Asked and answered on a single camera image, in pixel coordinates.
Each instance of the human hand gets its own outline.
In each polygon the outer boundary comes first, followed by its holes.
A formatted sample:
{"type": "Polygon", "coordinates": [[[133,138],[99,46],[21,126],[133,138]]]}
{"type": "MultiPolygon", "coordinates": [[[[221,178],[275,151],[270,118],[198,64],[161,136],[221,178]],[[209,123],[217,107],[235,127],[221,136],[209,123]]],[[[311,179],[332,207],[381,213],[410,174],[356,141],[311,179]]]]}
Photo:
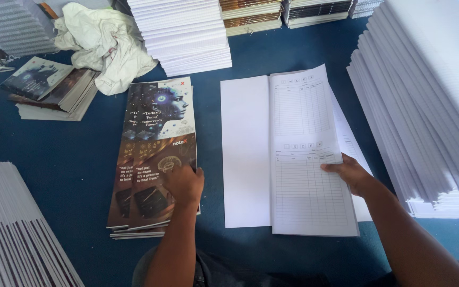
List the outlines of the human hand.
{"type": "Polygon", "coordinates": [[[344,153],[341,153],[341,155],[343,156],[343,163],[322,163],[320,167],[326,172],[338,173],[341,179],[350,186],[350,191],[353,195],[362,196],[359,185],[364,181],[374,180],[374,177],[360,166],[356,159],[344,153]]]}
{"type": "Polygon", "coordinates": [[[175,165],[166,172],[166,180],[163,183],[175,198],[176,206],[199,205],[201,192],[205,184],[203,170],[198,167],[196,173],[188,164],[183,166],[175,165]]]}

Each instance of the index page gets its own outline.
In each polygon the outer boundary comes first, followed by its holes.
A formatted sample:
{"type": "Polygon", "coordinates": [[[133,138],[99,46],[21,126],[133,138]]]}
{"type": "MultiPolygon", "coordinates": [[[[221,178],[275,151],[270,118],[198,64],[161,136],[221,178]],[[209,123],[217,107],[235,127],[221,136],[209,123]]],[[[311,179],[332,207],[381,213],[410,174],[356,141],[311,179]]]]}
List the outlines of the index page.
{"type": "Polygon", "coordinates": [[[325,65],[270,81],[272,233],[358,236],[341,163],[325,65]]]}

